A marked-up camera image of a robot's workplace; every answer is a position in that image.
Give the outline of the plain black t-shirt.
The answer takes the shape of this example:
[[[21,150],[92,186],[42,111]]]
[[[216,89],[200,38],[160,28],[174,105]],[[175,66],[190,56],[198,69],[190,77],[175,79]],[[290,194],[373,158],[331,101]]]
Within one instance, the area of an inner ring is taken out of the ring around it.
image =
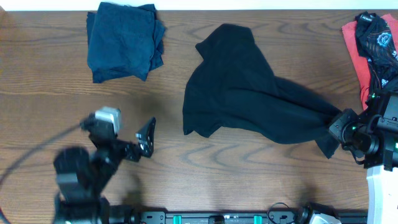
[[[222,24],[196,50],[203,61],[185,89],[185,135],[208,138],[221,127],[245,129],[279,144],[315,141],[326,158],[332,157],[339,143],[328,125],[340,110],[275,76],[250,28]]]

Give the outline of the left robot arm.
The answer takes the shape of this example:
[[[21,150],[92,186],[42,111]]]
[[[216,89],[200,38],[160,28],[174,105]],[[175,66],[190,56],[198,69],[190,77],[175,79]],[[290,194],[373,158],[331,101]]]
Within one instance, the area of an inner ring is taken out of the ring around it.
[[[60,192],[54,223],[140,223],[132,206],[111,205],[101,193],[123,160],[139,162],[152,156],[155,124],[155,118],[148,120],[136,133],[137,142],[131,142],[118,139],[115,121],[95,114],[85,118],[80,127],[88,131],[96,151],[90,154],[85,147],[73,146],[55,157]]]

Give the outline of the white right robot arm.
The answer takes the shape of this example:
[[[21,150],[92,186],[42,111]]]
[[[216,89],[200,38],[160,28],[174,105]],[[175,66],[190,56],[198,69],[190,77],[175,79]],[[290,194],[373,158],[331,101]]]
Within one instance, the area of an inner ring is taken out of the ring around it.
[[[297,223],[397,223],[397,93],[375,91],[367,105],[361,114],[344,110],[329,126],[342,148],[366,169],[367,212],[339,213],[308,203],[298,212]]]

